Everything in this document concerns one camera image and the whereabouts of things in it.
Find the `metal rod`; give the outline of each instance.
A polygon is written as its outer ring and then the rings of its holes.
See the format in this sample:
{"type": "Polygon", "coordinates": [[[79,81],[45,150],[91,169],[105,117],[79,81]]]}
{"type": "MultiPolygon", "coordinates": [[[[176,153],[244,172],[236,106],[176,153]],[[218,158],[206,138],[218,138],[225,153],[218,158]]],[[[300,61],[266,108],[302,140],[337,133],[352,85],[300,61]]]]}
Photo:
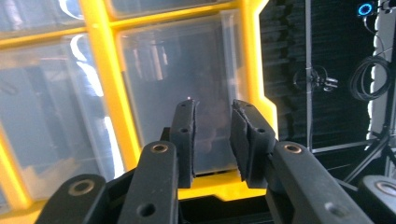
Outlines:
{"type": "Polygon", "coordinates": [[[312,152],[319,153],[319,152],[333,151],[333,150],[339,150],[339,149],[344,149],[344,148],[349,148],[349,147],[366,146],[366,145],[372,144],[373,142],[374,142],[374,139],[369,139],[369,140],[365,140],[365,141],[361,141],[361,142],[347,143],[347,144],[338,145],[338,146],[320,147],[320,148],[312,149],[312,152]]]}
{"type": "Polygon", "coordinates": [[[311,0],[305,0],[305,50],[306,50],[306,148],[312,151],[312,32],[311,0]]]}

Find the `black cable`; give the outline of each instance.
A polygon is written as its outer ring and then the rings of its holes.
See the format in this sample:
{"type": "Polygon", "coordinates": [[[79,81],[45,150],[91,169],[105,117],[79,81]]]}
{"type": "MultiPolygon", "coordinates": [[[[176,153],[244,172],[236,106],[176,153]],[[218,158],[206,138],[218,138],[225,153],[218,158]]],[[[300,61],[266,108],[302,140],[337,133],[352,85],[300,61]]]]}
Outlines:
{"type": "Polygon", "coordinates": [[[364,18],[363,18],[363,23],[364,23],[364,27],[366,28],[366,30],[367,30],[368,32],[370,32],[372,35],[376,36],[376,38],[378,38],[378,40],[379,40],[379,43],[381,44],[381,49],[382,49],[382,50],[381,50],[381,52],[378,53],[377,55],[383,54],[383,55],[384,55],[384,58],[387,59],[387,55],[385,54],[386,50],[385,50],[385,47],[384,47],[384,41],[382,41],[381,37],[380,37],[376,32],[372,31],[372,30],[367,26],[367,17],[364,17],[364,18]]]}
{"type": "Polygon", "coordinates": [[[389,63],[387,60],[385,60],[384,58],[378,55],[367,57],[363,61],[361,61],[358,65],[358,68],[356,69],[355,73],[352,75],[349,81],[350,93],[355,99],[361,101],[372,101],[383,95],[385,92],[387,92],[389,87],[390,87],[389,63]],[[364,76],[367,73],[367,70],[375,65],[379,65],[384,68],[387,79],[385,81],[385,84],[381,88],[379,88],[378,91],[367,92],[364,88],[364,76]]]}

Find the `plastic drawer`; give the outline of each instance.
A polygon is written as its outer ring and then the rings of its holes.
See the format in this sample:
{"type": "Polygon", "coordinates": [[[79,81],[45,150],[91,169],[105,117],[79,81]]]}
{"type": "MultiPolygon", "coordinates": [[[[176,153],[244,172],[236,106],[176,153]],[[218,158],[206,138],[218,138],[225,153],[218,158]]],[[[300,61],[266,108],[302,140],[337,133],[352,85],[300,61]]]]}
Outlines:
{"type": "Polygon", "coordinates": [[[198,175],[236,169],[229,145],[230,105],[246,96],[236,81],[245,78],[238,73],[242,64],[236,21],[238,10],[230,10],[120,33],[142,146],[159,140],[163,127],[170,127],[179,102],[199,101],[194,146],[198,175]]]}
{"type": "Polygon", "coordinates": [[[123,174],[85,35],[0,53],[0,121],[35,200],[68,178],[123,174]]]}
{"type": "Polygon", "coordinates": [[[114,17],[128,18],[228,1],[229,0],[109,0],[107,4],[114,17]]]}
{"type": "Polygon", "coordinates": [[[83,25],[78,0],[3,0],[0,38],[45,33],[83,25]]]}

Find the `metal pole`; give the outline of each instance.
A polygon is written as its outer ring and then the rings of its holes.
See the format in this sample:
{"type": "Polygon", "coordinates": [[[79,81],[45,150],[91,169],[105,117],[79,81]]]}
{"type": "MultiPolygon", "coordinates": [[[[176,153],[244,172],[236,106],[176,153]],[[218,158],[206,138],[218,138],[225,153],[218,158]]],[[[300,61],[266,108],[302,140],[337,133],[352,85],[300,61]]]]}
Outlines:
{"type": "Polygon", "coordinates": [[[305,70],[306,70],[306,148],[312,151],[312,34],[311,0],[305,0],[305,70]]]}

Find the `blue light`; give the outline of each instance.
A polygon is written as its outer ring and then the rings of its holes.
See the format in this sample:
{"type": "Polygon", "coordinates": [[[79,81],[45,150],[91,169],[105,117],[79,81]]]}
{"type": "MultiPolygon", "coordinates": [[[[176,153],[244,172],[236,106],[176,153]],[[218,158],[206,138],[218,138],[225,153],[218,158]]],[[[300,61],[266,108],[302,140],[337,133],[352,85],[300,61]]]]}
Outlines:
{"type": "Polygon", "coordinates": [[[363,4],[359,7],[358,12],[361,16],[367,16],[373,11],[373,6],[369,3],[363,4]]]}

